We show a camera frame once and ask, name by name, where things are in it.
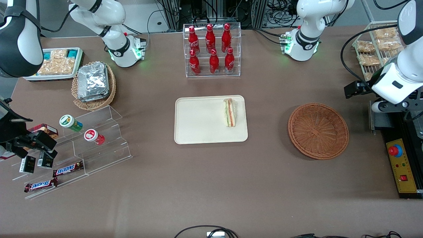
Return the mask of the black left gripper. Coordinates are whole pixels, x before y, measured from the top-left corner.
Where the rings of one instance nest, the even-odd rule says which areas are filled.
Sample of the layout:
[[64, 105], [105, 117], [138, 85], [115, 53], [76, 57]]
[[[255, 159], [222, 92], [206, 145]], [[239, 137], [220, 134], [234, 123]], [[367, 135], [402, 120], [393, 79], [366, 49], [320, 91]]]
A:
[[355, 95], [374, 95], [375, 92], [368, 88], [367, 83], [362, 80], [355, 80], [343, 88], [345, 98], [349, 99]]

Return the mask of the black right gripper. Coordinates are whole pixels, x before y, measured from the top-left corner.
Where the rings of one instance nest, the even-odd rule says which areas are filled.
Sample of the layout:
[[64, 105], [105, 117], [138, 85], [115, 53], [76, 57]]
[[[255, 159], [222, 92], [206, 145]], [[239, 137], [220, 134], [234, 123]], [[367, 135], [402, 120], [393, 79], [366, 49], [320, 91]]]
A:
[[11, 101], [11, 99], [1, 99], [1, 146], [8, 151], [13, 151], [20, 158], [25, 158], [31, 148], [41, 151], [39, 159], [54, 160], [58, 154], [54, 150], [57, 142], [44, 131], [30, 132], [26, 123], [33, 120], [15, 113], [10, 108]]

